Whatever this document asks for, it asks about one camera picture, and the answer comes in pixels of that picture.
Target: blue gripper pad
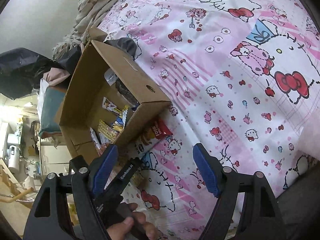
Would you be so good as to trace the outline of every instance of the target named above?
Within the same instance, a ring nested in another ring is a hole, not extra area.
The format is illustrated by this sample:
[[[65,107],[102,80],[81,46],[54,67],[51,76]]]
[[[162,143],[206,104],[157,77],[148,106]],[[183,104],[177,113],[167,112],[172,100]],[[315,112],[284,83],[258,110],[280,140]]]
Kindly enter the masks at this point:
[[[201,143],[193,147],[193,160],[195,161],[207,190],[216,198],[220,197],[222,183],[222,165],[216,157],[210,156]]]
[[[117,159],[117,146],[109,144],[103,154],[99,158],[94,159],[90,164],[90,174],[93,175],[91,192],[95,198],[103,192]]]

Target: finger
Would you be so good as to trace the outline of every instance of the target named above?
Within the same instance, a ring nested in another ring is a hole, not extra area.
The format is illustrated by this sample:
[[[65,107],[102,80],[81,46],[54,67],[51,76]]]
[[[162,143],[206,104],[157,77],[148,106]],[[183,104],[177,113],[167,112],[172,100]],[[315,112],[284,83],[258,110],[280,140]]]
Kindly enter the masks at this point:
[[[130,232],[132,226],[134,225],[134,220],[132,217],[127,217],[121,223],[114,224],[107,229],[107,232],[111,239],[114,240],[124,240],[125,235]]]
[[[128,204],[128,206],[129,206],[129,209],[130,209],[131,211],[133,211],[133,210],[136,210],[136,209],[137,209],[138,204],[137,204],[137,203],[130,203],[130,204]]]
[[[140,224],[144,225],[146,223],[146,215],[142,212],[132,212],[133,217],[137,220]]]
[[[159,231],[158,229],[155,227],[154,224],[150,223],[150,222],[146,222],[143,225],[144,230],[146,231],[146,235],[150,240],[156,240],[159,238]]]

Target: beige blanket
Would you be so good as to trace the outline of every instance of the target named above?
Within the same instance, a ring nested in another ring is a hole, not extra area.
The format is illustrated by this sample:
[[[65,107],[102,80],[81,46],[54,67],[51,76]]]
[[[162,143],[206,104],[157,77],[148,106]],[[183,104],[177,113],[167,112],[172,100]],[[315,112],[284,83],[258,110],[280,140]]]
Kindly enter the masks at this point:
[[[97,27],[111,7],[118,0],[78,0],[78,15],[76,24],[63,42],[53,48],[54,60],[61,58],[65,52],[77,45],[84,45],[88,38],[88,29]]]

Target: cardboard box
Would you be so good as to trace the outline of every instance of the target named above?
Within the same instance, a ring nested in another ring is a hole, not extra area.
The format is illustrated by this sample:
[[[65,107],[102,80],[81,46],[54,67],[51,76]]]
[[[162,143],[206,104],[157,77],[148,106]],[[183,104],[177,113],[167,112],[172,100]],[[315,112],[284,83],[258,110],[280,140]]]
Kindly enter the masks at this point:
[[[89,42],[72,76],[59,122],[71,156],[82,155],[87,163],[98,157],[90,127],[97,132],[100,119],[107,124],[116,119],[115,114],[102,108],[103,97],[120,108],[125,105],[114,85],[110,87],[104,79],[109,67],[140,103],[115,141],[120,149],[135,139],[145,125],[171,103],[131,56],[102,42]]]

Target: blanket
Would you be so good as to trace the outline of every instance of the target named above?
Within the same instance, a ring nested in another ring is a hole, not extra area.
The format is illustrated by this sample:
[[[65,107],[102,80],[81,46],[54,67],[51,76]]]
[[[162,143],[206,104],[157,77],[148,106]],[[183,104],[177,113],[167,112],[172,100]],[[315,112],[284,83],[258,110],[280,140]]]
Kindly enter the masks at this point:
[[[76,24],[70,34],[53,48],[54,60],[60,59],[68,50],[87,42],[88,29],[97,27],[118,0],[79,0]]]
[[[135,61],[172,100],[162,118],[173,135],[144,157],[146,183],[123,194],[161,239],[197,239],[216,203],[198,142],[223,166],[262,171],[276,197],[315,164],[297,141],[320,106],[320,41],[299,0],[118,0],[98,28],[135,40]]]

